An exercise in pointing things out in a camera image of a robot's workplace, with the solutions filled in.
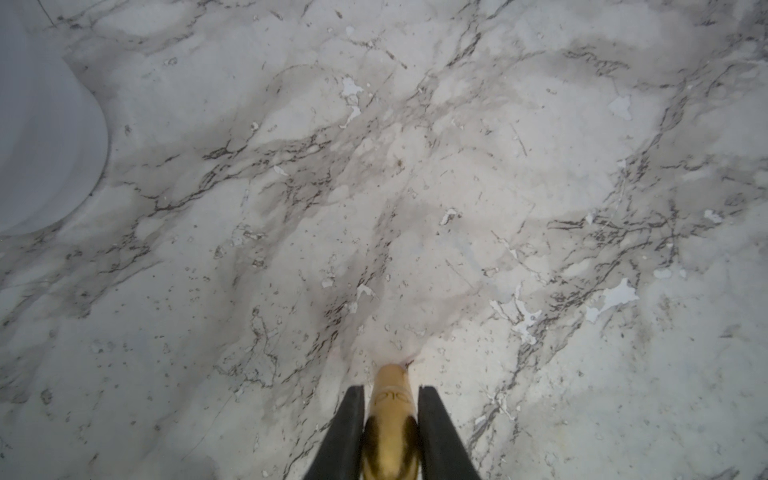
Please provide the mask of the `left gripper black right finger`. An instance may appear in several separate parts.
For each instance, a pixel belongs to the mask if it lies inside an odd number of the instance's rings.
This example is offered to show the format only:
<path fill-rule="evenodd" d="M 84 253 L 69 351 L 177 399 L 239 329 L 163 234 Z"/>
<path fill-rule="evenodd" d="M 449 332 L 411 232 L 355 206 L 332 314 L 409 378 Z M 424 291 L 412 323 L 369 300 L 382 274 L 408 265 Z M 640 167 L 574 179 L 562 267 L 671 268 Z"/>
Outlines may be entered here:
<path fill-rule="evenodd" d="M 417 421 L 423 479 L 480 480 L 437 390 L 432 386 L 419 388 Z"/>

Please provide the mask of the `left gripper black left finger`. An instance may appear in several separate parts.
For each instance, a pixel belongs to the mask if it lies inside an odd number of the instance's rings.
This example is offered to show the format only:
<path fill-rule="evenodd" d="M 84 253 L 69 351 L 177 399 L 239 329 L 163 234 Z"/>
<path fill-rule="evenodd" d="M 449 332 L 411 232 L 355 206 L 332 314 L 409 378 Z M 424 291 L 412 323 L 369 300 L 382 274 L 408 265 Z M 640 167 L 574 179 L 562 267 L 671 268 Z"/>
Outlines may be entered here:
<path fill-rule="evenodd" d="M 364 387 L 350 386 L 304 480 L 357 480 L 360 477 L 364 418 Z"/>

